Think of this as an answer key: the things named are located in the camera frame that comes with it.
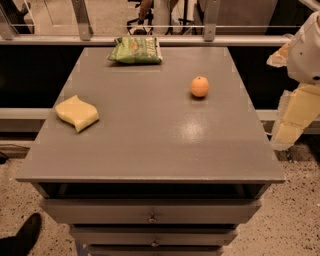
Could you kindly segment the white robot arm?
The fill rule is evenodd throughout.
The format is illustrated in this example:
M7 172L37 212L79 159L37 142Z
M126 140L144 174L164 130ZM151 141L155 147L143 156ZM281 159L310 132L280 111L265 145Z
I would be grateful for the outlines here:
M294 145L320 115L320 12L313 12L291 41L269 56L267 64L287 67L288 76L299 83L285 90L278 104L270 143L284 151Z

